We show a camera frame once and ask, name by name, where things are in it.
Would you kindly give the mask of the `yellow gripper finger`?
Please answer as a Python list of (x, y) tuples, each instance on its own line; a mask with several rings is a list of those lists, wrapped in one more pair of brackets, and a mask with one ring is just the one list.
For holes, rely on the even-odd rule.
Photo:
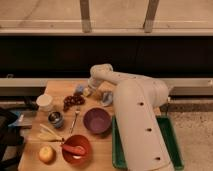
[(85, 97), (89, 97), (90, 95), (92, 94), (92, 90), (88, 87), (86, 87), (84, 90), (83, 90), (83, 95)]

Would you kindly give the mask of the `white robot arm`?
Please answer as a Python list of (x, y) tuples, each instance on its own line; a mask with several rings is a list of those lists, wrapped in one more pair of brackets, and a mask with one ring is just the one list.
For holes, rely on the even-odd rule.
[(111, 64), (92, 66), (90, 91), (96, 91), (104, 81), (115, 85), (113, 105), (128, 170), (175, 171), (154, 112), (167, 101), (166, 83), (115, 72)]

